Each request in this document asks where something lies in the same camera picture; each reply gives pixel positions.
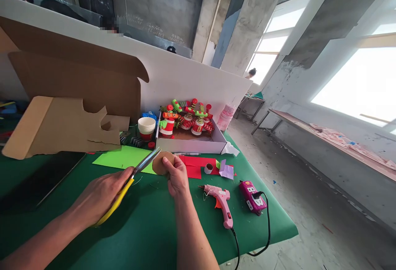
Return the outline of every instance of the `glass panel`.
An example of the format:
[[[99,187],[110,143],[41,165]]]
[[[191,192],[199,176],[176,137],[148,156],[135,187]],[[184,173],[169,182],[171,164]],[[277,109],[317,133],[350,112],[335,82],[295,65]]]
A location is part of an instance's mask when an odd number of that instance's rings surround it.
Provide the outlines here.
[[[312,100],[358,119],[383,127],[396,119],[396,48],[359,49]]]
[[[263,39],[257,49],[258,52],[280,52],[288,36]]]
[[[273,17],[266,33],[294,27],[304,12],[304,9],[305,7],[281,16]]]
[[[396,32],[396,23],[380,25],[380,26],[372,33],[372,35],[386,34],[386,33],[393,33],[393,32]]]
[[[271,68],[272,63],[275,61],[277,55],[272,54],[254,54],[253,60],[249,65],[250,69],[256,68],[256,75],[252,78],[256,84],[261,84],[268,70]]]

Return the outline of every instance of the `yellow scissors handle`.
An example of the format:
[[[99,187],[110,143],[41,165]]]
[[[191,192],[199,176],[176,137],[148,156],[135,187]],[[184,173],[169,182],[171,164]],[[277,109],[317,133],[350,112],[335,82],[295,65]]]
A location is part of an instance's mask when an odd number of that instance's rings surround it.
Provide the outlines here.
[[[123,200],[125,194],[127,193],[128,189],[130,188],[130,186],[132,185],[132,183],[135,180],[133,178],[131,178],[127,184],[124,186],[124,188],[119,191],[118,198],[117,200],[113,203],[113,205],[110,207],[110,209],[106,212],[106,214],[104,216],[102,216],[102,218],[100,220],[98,220],[98,222],[94,225],[92,225],[92,227],[97,227],[100,226],[101,224],[103,224],[109,217],[110,215],[112,215],[112,213],[114,211],[116,211],[116,209],[118,208],[118,206],[120,205],[121,201]]]

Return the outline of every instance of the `scissor blade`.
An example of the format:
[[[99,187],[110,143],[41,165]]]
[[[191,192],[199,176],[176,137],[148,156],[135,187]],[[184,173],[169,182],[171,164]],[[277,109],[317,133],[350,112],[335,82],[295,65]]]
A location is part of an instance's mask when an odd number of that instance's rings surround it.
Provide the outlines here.
[[[145,157],[134,169],[134,171],[132,172],[132,176],[131,178],[133,178],[137,173],[139,173],[140,171],[142,171],[144,168],[146,168],[160,153],[161,149],[160,148],[156,148],[155,150],[153,150],[151,153],[149,153],[147,155],[147,157]]]

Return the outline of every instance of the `pipe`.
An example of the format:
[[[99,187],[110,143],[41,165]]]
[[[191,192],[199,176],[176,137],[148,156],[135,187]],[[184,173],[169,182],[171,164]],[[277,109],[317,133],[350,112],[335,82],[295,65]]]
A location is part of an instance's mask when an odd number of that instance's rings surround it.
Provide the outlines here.
[[[215,25],[215,20],[216,20],[217,12],[219,11],[219,7],[220,7],[220,1],[221,1],[221,0],[218,0],[218,1],[217,1],[216,9],[215,9],[215,11],[214,11],[214,14],[215,14],[215,15],[213,16],[212,24],[211,24],[211,26],[210,26],[209,35],[208,35],[207,40],[206,40],[205,49],[203,50],[203,55],[202,55],[201,63],[203,63],[203,58],[205,57],[206,49],[207,49],[207,46],[209,45],[210,37],[212,36],[212,31],[213,31],[213,27],[214,27],[214,25]]]

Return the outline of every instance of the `pink bottle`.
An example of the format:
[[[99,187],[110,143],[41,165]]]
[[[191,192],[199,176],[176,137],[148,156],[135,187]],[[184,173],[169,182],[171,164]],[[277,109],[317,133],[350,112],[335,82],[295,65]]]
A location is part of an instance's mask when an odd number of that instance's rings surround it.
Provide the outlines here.
[[[232,117],[235,113],[236,107],[231,105],[231,103],[226,104],[223,111],[220,113],[219,120],[217,121],[217,126],[220,131],[225,131],[232,120]]]

